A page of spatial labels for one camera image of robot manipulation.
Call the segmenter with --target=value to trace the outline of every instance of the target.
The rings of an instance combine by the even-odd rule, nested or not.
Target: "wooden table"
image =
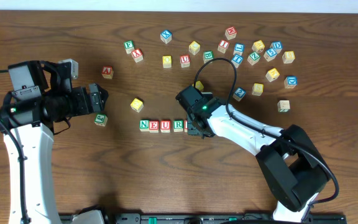
[[[217,47],[229,26],[238,34],[222,54]],[[173,33],[169,44],[160,40],[164,29]],[[99,83],[109,92],[105,128],[95,125],[91,114],[73,118],[72,128],[55,137],[58,211],[73,213],[96,203],[114,212],[273,211],[276,200],[257,161],[234,143],[139,131],[140,119],[185,118],[175,96],[193,81],[203,51],[231,58],[233,45],[240,42],[248,55],[259,39],[265,45],[282,41],[296,59],[283,64],[281,52],[271,62],[262,58],[251,66],[243,61],[237,86],[248,93],[233,105],[263,123],[304,128],[341,187],[335,201],[317,205],[313,212],[344,213],[349,223],[358,223],[358,15],[0,11],[0,70],[26,60],[73,58],[80,64],[73,86]],[[142,62],[125,53],[126,40],[143,51]],[[191,56],[190,68],[181,68],[179,56],[188,54],[193,40],[201,52]],[[163,55],[173,57],[172,68],[162,67]],[[103,65],[113,66],[112,80],[101,76]],[[281,75],[269,83],[265,74],[273,67]],[[284,89],[289,75],[298,77],[295,89]],[[222,97],[232,78],[232,68],[224,62],[214,62],[200,76],[206,91]],[[254,83],[265,85],[262,96],[250,94]],[[11,89],[9,75],[0,74],[0,106]],[[145,102],[140,113],[129,106],[135,97]],[[289,113],[277,112],[281,99],[290,100]],[[330,182],[319,197],[333,190]],[[9,163],[0,133],[0,223],[9,217],[9,200]]]

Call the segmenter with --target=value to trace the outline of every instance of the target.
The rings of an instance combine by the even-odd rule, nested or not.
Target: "white background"
[[[358,13],[358,0],[0,0],[0,10]]]

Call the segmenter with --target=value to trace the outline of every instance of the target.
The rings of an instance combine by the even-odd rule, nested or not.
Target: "cable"
[[[229,96],[226,100],[226,111],[229,115],[230,118],[232,118],[234,121],[237,121],[238,123],[240,123],[241,125],[244,125],[245,127],[247,128],[250,128],[254,131],[257,131],[263,135],[266,135],[266,136],[269,136],[271,138],[274,138],[276,139],[277,141],[281,142],[281,143],[284,143],[284,144],[287,144],[289,145],[290,147],[294,147],[295,149],[307,154],[308,156],[310,156],[312,159],[314,159],[322,168],[323,170],[328,174],[328,176],[330,178],[332,178],[333,182],[334,182],[334,186],[335,186],[335,192],[332,196],[328,197],[328,198],[324,198],[324,199],[321,199],[321,200],[316,200],[314,202],[310,202],[308,204],[308,206],[313,206],[314,204],[317,204],[317,203],[324,203],[324,202],[329,202],[329,201],[332,201],[334,200],[338,195],[339,195],[339,183],[334,175],[334,173],[328,168],[328,166],[326,166],[321,160],[319,160],[317,157],[315,157],[313,155],[313,153],[310,153],[310,149],[307,149],[305,147],[301,147],[299,146],[298,144],[295,144],[293,142],[290,142],[290,141],[287,141],[283,138],[281,138],[280,136],[276,136],[274,134],[271,134],[271,133],[268,133],[266,132],[265,129],[259,129],[259,128],[256,128],[256,127],[253,127],[249,124],[246,124],[244,122],[242,122],[241,120],[237,119],[236,116],[233,116],[233,112],[230,112],[229,111],[229,102],[230,102],[230,99],[231,99],[231,96],[233,95],[233,91],[234,91],[234,87],[236,85],[236,80],[237,80],[237,70],[236,70],[236,67],[234,66],[234,64],[226,59],[226,58],[214,58],[214,59],[211,59],[209,61],[207,61],[203,66],[201,66],[201,68],[198,70],[196,76],[195,76],[195,79],[194,79],[194,86],[196,86],[196,82],[197,82],[197,78],[198,78],[198,75],[200,74],[200,72],[202,71],[203,68],[205,68],[205,66],[207,66],[209,63],[213,62],[213,61],[216,61],[216,60],[223,60],[223,61],[226,61],[226,62],[229,62],[232,67],[233,67],[233,70],[234,70],[234,80],[233,80],[233,85],[230,89],[230,92],[229,92]]]
[[[19,157],[17,158],[19,162],[19,172],[20,172],[20,207],[22,212],[22,222],[24,224],[29,223],[29,218],[27,216],[27,207],[25,204],[25,186],[24,186],[24,161],[25,157],[23,156],[22,148],[20,147],[19,143],[17,142],[16,138],[13,136],[13,134],[8,130],[6,125],[3,123],[3,121],[0,119],[0,126],[3,128],[3,130],[7,133],[7,135],[12,139],[12,142],[14,143],[17,153],[19,154]]]

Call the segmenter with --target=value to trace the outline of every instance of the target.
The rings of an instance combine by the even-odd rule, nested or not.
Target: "wooden block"
[[[169,30],[164,30],[161,35],[160,38],[162,40],[162,42],[164,42],[165,44],[169,43],[172,40],[172,33],[169,32]]]
[[[190,45],[189,45],[189,51],[190,53],[192,53],[193,55],[196,55],[201,49],[201,46],[199,43],[193,41]]]
[[[212,50],[209,50],[209,51],[205,51],[204,52],[204,63],[206,63],[207,61],[211,60],[214,58],[214,53],[212,52]]]
[[[283,49],[283,45],[281,44],[280,41],[276,41],[270,45],[270,48],[276,51],[276,53],[280,53],[281,50]]]
[[[229,48],[229,42],[225,41],[225,40],[221,40],[221,42],[218,45],[218,51],[222,52],[222,53],[226,53],[226,50]]]
[[[237,35],[237,31],[234,27],[229,27],[226,29],[224,35],[228,40],[234,39]]]
[[[233,55],[238,54],[238,55],[242,56],[242,53],[244,52],[245,48],[246,48],[246,46],[244,44],[238,44],[238,43],[235,44]]]
[[[240,66],[242,60],[243,60],[243,58],[242,58],[240,55],[235,54],[235,55],[233,56],[233,59],[231,60],[231,62],[233,62],[234,66],[235,66],[236,68],[238,68],[238,67]]]
[[[111,66],[103,66],[102,76],[103,78],[112,78],[114,71]]]
[[[104,114],[97,114],[94,119],[94,123],[99,126],[105,127],[107,123],[107,116]]]
[[[190,56],[189,55],[180,56],[180,66],[182,68],[190,66]]]
[[[294,76],[286,77],[284,80],[284,87],[285,88],[295,88],[298,84],[298,80]]]
[[[295,60],[295,54],[293,51],[284,52],[283,54],[283,62],[284,63],[292,63]]]
[[[252,94],[255,96],[260,96],[264,92],[264,85],[255,83],[252,87]]]
[[[143,54],[140,51],[140,49],[135,49],[134,51],[131,52],[132,58],[135,60],[135,62],[140,62],[141,60],[143,60]]]
[[[280,76],[280,74],[276,68],[270,69],[266,73],[266,78],[269,82],[276,80],[279,76]]]
[[[127,52],[127,54],[130,54],[131,52],[133,52],[135,50],[134,42],[131,40],[125,41],[124,47],[125,47],[125,51]]]
[[[249,56],[247,61],[251,64],[251,65],[255,65],[260,59],[260,56],[257,52],[252,52]]]
[[[149,121],[148,120],[141,120],[139,123],[140,131],[150,131],[149,130]]]
[[[266,61],[268,61],[268,62],[275,59],[276,56],[277,56],[277,53],[273,49],[266,50],[265,55],[264,55]]]
[[[161,121],[161,132],[162,133],[171,132],[171,121]]]
[[[183,120],[173,121],[173,132],[183,132]]]
[[[172,67],[172,57],[170,55],[162,56],[162,67],[163,68]]]
[[[185,120],[185,132],[187,132],[187,120]]]
[[[246,95],[246,91],[241,87],[237,88],[237,90],[233,94],[233,98],[237,101],[240,101]]]
[[[265,45],[261,40],[254,42],[254,44],[252,45],[252,50],[254,52],[261,53],[262,51],[264,51],[264,49]]]
[[[288,112],[290,110],[290,101],[289,100],[280,100],[277,103],[278,112]]]
[[[158,121],[149,121],[149,131],[150,133],[158,133]]]
[[[196,82],[196,89],[198,89],[199,91],[204,91],[204,86],[201,81]]]
[[[131,108],[139,113],[143,109],[143,102],[135,98],[131,103]]]

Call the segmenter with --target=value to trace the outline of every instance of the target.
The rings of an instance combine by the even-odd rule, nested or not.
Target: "wooden tabletop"
[[[222,54],[218,43],[230,26],[238,34]],[[173,33],[168,44],[159,37],[165,29]],[[143,61],[126,54],[127,40],[143,51]],[[191,55],[189,68],[181,68],[179,56],[188,54],[194,40],[201,51]],[[99,83],[109,92],[106,127],[95,125],[90,114],[73,118],[71,129],[55,136],[58,211],[101,203],[112,211],[144,213],[272,212],[276,200],[256,159],[233,142],[139,131],[140,119],[185,118],[175,96],[192,83],[203,51],[231,59],[239,42],[247,57],[256,40],[266,46],[279,40],[296,59],[283,64],[282,51],[271,62],[262,58],[251,66],[244,60],[236,86],[247,94],[232,104],[263,123],[304,128],[341,188],[335,201],[313,212],[344,213],[349,223],[358,223],[358,15],[349,14],[0,11],[0,70],[26,60],[73,58],[80,65],[73,86]],[[172,68],[162,67],[163,55],[172,56]],[[104,65],[113,67],[112,80],[102,77]],[[280,77],[269,83],[265,74],[273,67]],[[294,89],[284,89],[289,75],[298,77]],[[221,97],[227,97],[232,79],[225,62],[213,62],[200,75],[205,90]],[[262,96],[250,94],[254,83],[265,85]],[[9,90],[9,75],[0,74],[0,106]],[[144,100],[140,113],[129,106],[135,97]],[[289,113],[277,112],[282,99],[290,100]],[[319,198],[333,190],[330,182]],[[9,202],[9,163],[0,133],[0,223],[7,222]]]

